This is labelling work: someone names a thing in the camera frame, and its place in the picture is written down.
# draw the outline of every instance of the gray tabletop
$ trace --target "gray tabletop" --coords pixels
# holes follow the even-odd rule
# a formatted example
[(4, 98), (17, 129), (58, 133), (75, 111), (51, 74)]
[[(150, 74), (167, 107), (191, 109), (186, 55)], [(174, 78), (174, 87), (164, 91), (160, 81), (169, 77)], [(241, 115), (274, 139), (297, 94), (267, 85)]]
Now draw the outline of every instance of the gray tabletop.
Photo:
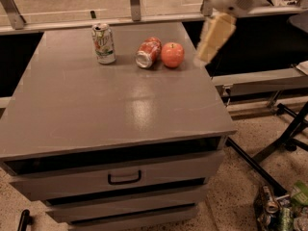
[[(1, 160), (235, 131), (181, 23), (112, 29), (117, 60), (108, 65), (95, 58), (90, 28), (44, 34), (0, 120)], [(136, 50), (152, 36), (181, 43), (184, 62), (137, 67)]]

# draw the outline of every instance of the red can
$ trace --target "red can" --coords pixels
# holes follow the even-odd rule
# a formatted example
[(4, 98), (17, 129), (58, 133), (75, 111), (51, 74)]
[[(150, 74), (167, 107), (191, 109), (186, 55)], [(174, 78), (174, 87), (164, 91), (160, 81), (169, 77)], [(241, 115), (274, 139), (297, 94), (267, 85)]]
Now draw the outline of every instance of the red can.
[(162, 43), (158, 38), (147, 38), (136, 53), (136, 63), (141, 68), (149, 68), (157, 60), (162, 51)]

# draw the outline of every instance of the speckled floor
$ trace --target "speckled floor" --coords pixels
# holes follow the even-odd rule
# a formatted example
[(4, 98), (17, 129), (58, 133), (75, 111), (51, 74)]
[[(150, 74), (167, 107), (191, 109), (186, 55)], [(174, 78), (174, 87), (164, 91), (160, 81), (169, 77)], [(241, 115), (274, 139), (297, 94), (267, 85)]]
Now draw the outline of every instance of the speckled floor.
[[(307, 97), (288, 100), (290, 108), (298, 111)], [(276, 140), (292, 120), (288, 115), (273, 115), (265, 106), (253, 103), (231, 105), (230, 114), (235, 117), (238, 132), (232, 136), (244, 151), (254, 155)], [(308, 142), (307, 134), (298, 135)], [(199, 204), (196, 218), (138, 228), (130, 231), (254, 231), (257, 230), (252, 203), (258, 188), (266, 181), (252, 169), (231, 147), (225, 147), (225, 158), (217, 174), (208, 183), (208, 193)], [(285, 189), (290, 190), (296, 180), (307, 181), (308, 153), (275, 151), (264, 162), (263, 168)], [(9, 185), (10, 177), (0, 170), (0, 230), (16, 230), (20, 213), (29, 209), (34, 217), (31, 231), (65, 231), (65, 224), (58, 224), (44, 213), (44, 205), (30, 202)]]

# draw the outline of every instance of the desk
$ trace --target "desk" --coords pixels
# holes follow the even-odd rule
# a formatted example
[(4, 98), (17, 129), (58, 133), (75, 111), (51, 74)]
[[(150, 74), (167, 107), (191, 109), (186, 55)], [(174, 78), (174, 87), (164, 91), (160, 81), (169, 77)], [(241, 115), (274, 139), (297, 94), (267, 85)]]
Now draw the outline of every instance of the desk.
[[(90, 28), (45, 32), (0, 120), (11, 184), (72, 230), (120, 230), (195, 215), (235, 126), (181, 23), (115, 26), (113, 64)], [(177, 69), (138, 68), (144, 39), (177, 41)]]

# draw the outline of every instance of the red apple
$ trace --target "red apple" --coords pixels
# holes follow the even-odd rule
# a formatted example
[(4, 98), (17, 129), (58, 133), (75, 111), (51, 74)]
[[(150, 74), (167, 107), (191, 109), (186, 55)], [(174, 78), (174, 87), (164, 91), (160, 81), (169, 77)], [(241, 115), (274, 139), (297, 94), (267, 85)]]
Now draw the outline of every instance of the red apple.
[(180, 43), (168, 42), (162, 48), (162, 61), (168, 67), (177, 67), (184, 59), (184, 48)]

